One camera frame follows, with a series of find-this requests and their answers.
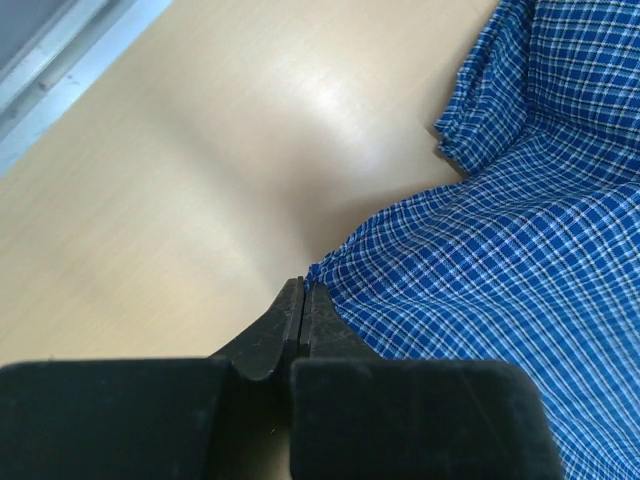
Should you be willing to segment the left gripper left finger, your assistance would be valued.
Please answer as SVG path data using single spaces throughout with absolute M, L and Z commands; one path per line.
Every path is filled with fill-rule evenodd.
M 287 428 L 303 282 L 207 357 L 1 370 L 5 479 L 218 479 Z

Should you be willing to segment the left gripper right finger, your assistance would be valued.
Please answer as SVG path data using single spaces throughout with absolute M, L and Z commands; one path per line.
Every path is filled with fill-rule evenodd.
M 385 360 L 307 292 L 292 364 L 296 479 L 560 479 L 539 392 L 497 360 Z

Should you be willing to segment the blue plaid long sleeve shirt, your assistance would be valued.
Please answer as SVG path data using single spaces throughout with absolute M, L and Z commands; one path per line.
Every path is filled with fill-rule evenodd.
M 639 475 L 639 5 L 503 1 L 435 124 L 466 177 L 314 264 L 390 358 L 496 358 L 536 383 L 569 479 Z

